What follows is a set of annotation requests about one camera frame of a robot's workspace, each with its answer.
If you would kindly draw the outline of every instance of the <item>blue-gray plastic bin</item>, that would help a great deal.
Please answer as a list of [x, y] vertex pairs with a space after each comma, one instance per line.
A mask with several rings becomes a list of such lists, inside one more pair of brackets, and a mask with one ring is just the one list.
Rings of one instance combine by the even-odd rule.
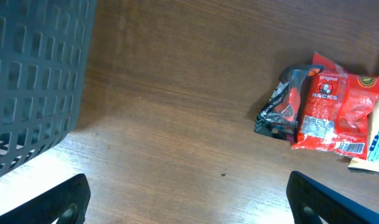
[[0, 0], [0, 176], [75, 128], [95, 0]]

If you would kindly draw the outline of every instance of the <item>gray basket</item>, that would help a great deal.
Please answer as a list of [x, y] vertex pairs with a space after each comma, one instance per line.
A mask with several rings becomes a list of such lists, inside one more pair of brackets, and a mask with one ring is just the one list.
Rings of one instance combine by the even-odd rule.
[[0, 0], [0, 176], [75, 128], [95, 0]]

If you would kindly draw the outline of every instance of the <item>barcode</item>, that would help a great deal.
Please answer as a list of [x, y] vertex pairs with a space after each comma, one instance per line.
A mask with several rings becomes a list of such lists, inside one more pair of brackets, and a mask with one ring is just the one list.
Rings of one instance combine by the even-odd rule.
[[364, 147], [365, 143], [337, 142], [334, 148], [343, 150], [345, 152], [361, 154], [363, 152]]

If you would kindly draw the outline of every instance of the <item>red package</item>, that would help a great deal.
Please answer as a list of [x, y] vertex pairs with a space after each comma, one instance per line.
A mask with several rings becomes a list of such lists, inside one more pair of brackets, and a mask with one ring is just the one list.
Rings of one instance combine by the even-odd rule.
[[325, 65], [326, 70], [312, 79], [297, 143], [292, 148], [335, 151], [366, 159], [367, 116], [379, 97], [379, 77], [349, 74], [318, 54], [313, 63]]

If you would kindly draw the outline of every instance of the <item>wooden surface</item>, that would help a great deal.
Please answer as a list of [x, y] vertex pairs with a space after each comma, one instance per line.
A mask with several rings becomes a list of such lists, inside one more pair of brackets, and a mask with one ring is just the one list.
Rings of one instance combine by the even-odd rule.
[[379, 177], [253, 133], [313, 51], [379, 74], [379, 1], [98, 1], [77, 129], [0, 178], [0, 214], [85, 173], [86, 223], [292, 223], [299, 170], [379, 212]]

